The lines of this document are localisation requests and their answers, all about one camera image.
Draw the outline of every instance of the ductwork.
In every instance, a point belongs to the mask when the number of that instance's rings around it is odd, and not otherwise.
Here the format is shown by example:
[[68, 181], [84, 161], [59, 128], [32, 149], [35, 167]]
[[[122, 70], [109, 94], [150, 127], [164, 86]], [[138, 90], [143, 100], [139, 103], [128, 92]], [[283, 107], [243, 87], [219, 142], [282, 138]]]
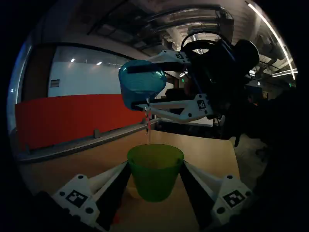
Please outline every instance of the ductwork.
[[[191, 36], [191, 40], [192, 40], [192, 41], [197, 41], [197, 35]], [[204, 52], [203, 52], [203, 49], [200, 49], [200, 48], [196, 49], [196, 51], [197, 51], [197, 53], [200, 54], [200, 55], [204, 53]]]

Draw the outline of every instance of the wooden table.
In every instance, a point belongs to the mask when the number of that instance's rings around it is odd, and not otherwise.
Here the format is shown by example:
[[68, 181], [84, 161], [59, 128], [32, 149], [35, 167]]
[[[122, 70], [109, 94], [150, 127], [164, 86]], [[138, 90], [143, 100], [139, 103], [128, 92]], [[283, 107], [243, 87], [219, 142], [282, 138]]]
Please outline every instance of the wooden table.
[[[146, 132], [134, 134], [101, 146], [57, 159], [22, 164], [20, 172], [32, 193], [44, 190], [53, 194], [78, 173], [92, 177], [124, 161], [134, 146], [147, 142]], [[215, 140], [161, 131], [151, 131], [151, 143], [175, 146], [185, 160], [217, 177], [239, 171], [233, 146], [228, 140]], [[124, 193], [118, 211], [120, 223], [112, 231], [198, 231], [198, 224], [180, 177], [172, 194], [163, 202], [149, 203]]]

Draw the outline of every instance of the orange wall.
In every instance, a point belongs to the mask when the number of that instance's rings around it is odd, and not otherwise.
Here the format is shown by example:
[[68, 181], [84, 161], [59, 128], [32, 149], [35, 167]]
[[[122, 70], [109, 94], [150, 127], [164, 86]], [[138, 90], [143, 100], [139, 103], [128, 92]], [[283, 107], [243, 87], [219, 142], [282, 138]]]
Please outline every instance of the orange wall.
[[47, 147], [139, 123], [140, 111], [125, 107], [119, 94], [47, 97], [15, 105], [17, 135], [25, 150]]

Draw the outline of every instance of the fluorescent light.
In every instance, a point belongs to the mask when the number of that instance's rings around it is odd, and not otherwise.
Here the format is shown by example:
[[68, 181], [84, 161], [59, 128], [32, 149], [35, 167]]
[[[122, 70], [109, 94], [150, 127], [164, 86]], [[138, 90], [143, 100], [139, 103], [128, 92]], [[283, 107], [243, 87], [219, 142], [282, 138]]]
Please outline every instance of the fluorescent light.
[[273, 74], [274, 76], [272, 76], [272, 77], [279, 77], [279, 76], [283, 76], [283, 75], [288, 75], [288, 74], [294, 74], [294, 73], [298, 73], [298, 71], [296, 71], [296, 72], [289, 72], [289, 73], [283, 73], [283, 74], [280, 74], [280, 75], [276, 75], [276, 73], [275, 74]]
[[109, 65], [118, 65], [118, 66], [122, 66], [122, 65], [119, 65], [119, 64], [112, 64], [112, 63], [108, 63]]
[[274, 73], [273, 75], [277, 75], [277, 74], [280, 74], [280, 73], [287, 73], [287, 72], [291, 72], [291, 70], [286, 70], [286, 71], [282, 71], [282, 72], [278, 72], [278, 73]]
[[283, 42], [281, 41], [281, 39], [279, 38], [279, 36], [275, 32], [275, 30], [272, 28], [272, 26], [269, 24], [269, 22], [264, 18], [264, 16], [262, 16], [262, 14], [260, 12], [258, 12], [258, 10], [251, 3], [249, 3], [248, 6], [263, 20], [263, 22], [268, 26], [268, 28], [271, 30], [273, 35], [276, 37], [276, 39], [277, 39], [277, 41], [278, 41], [278, 43], [279, 43], [279, 45], [280, 45], [284, 55], [285, 55], [285, 58], [287, 59], [287, 62], [289, 64], [289, 66], [290, 66], [293, 79], [295, 80], [295, 75], [293, 73], [292, 64], [290, 62], [289, 56], [287, 54], [287, 51], [284, 48]]

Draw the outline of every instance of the water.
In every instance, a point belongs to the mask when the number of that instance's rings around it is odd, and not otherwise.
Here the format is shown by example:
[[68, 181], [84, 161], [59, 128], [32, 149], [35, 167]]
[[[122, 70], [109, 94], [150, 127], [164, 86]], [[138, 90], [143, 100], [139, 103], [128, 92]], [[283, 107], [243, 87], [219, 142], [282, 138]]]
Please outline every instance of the water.
[[150, 112], [150, 99], [149, 97], [146, 99], [147, 106], [145, 106], [145, 115], [146, 115], [146, 133], [147, 133], [147, 144], [150, 144], [150, 118], [151, 118], [151, 112]]

